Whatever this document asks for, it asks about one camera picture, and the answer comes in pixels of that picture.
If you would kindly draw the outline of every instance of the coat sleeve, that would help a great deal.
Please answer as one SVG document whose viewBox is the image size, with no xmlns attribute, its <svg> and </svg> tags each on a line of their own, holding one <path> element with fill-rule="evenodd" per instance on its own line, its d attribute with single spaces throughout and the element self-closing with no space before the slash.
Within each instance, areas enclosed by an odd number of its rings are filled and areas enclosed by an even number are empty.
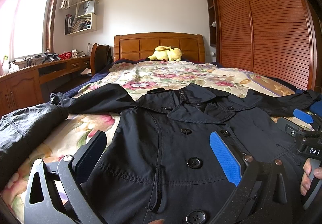
<svg viewBox="0 0 322 224">
<path fill-rule="evenodd" d="M 282 97 L 272 97 L 249 89 L 243 99 L 247 104 L 264 110 L 270 116 L 290 117 L 295 109 L 304 110 L 315 101 L 320 100 L 320 94 L 307 90 L 298 94 Z"/>
<path fill-rule="evenodd" d="M 50 103 L 65 106 L 72 114 L 115 112 L 136 106 L 132 97 L 119 84 L 106 84 L 78 98 L 51 94 Z"/>
</svg>

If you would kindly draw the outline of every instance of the bed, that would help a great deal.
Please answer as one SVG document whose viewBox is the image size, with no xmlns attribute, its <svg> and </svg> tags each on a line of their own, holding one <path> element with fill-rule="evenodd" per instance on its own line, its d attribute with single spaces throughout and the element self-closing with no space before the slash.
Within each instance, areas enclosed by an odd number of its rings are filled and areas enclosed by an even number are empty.
<svg viewBox="0 0 322 224">
<path fill-rule="evenodd" d="M 183 61 L 164 62 L 146 61 L 154 48 L 159 45 L 180 47 Z M 245 97 L 248 89 L 271 95 L 284 96 L 293 94 L 288 87 L 260 76 L 253 72 L 237 68 L 222 68 L 218 63 L 204 62 L 204 45 L 201 35 L 183 33 L 140 33 L 115 36 L 114 63 L 102 70 L 94 70 L 95 75 L 86 84 L 66 94 L 79 97 L 107 83 L 120 84 L 134 99 L 137 100 L 147 91 L 163 87 L 180 89 L 190 83 L 230 92 Z M 88 142 L 97 130 L 107 135 L 107 145 L 114 136 L 119 123 L 118 114 L 107 115 L 73 115 L 61 123 L 25 160 L 12 175 L 1 197 L 12 214 L 24 223 L 25 191 L 33 162 L 42 158 L 45 162 L 59 161 L 67 154 L 74 154 L 78 148 Z M 310 128 L 308 124 L 292 118 L 295 123 Z M 60 182 L 58 190 L 63 202 L 67 197 Z"/>
</svg>

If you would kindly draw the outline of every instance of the blue grip pad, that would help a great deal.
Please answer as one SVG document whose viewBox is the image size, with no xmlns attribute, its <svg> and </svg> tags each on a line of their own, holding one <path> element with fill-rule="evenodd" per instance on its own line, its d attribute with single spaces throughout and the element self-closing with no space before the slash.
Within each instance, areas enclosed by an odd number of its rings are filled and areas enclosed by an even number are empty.
<svg viewBox="0 0 322 224">
<path fill-rule="evenodd" d="M 302 120 L 302 121 L 304 121 L 304 122 L 306 122 L 308 124 L 313 123 L 313 118 L 311 117 L 311 115 L 307 114 L 304 111 L 301 111 L 299 109 L 295 109 L 293 111 L 293 115 L 294 115 L 294 117 L 296 117 L 296 118 L 298 118 L 298 119 L 300 119 L 300 120 Z"/>
<path fill-rule="evenodd" d="M 210 134 L 210 147 L 215 153 L 229 182 L 237 187 L 240 180 L 240 165 L 217 132 Z"/>
</svg>

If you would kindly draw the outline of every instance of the wooden desk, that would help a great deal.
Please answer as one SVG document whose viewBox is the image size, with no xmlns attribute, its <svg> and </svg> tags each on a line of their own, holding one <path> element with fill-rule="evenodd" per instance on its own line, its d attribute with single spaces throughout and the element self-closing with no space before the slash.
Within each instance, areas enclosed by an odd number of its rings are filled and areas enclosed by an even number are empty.
<svg viewBox="0 0 322 224">
<path fill-rule="evenodd" d="M 41 84 L 90 68 L 90 59 L 90 57 L 82 57 L 54 61 L 0 76 L 0 118 L 16 109 L 43 103 Z"/>
</svg>

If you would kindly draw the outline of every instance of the desk cabinet door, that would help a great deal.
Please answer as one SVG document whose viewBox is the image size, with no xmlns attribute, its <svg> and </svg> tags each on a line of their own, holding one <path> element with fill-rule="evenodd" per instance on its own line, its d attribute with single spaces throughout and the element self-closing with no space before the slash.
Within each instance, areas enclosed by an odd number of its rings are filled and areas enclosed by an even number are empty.
<svg viewBox="0 0 322 224">
<path fill-rule="evenodd" d="M 10 112 L 12 112 L 12 107 L 7 91 L 7 84 L 3 81 L 0 82 L 0 118 Z"/>
<path fill-rule="evenodd" d="M 8 93 L 13 110 L 42 103 L 37 70 L 25 72 L 7 80 Z"/>
</svg>

